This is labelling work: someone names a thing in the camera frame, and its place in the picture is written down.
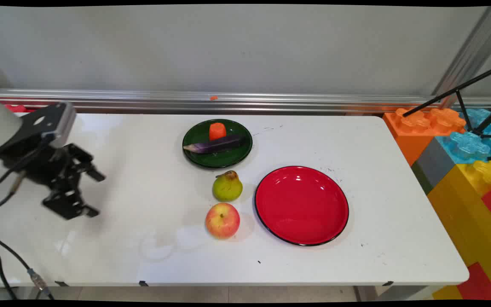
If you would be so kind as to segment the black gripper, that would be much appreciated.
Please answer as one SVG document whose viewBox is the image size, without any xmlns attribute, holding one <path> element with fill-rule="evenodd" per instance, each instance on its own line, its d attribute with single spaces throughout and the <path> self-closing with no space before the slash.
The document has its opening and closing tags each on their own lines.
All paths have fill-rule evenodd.
<svg viewBox="0 0 491 307">
<path fill-rule="evenodd" d="M 25 178 L 49 187 L 49 195 L 43 200 L 43 206 L 65 220 L 79 216 L 96 217 L 99 210 L 88 205 L 79 188 L 80 175 L 86 173 L 97 182 L 106 179 L 93 164 L 94 157 L 83 148 L 75 144 L 68 144 L 61 148 L 47 146 L 39 151 L 35 157 L 23 165 L 14 167 L 22 159 L 33 154 L 33 151 L 15 155 L 10 150 L 0 154 L 0 160 L 7 171 L 1 177 L 4 181 L 11 173 L 25 171 Z"/>
</svg>

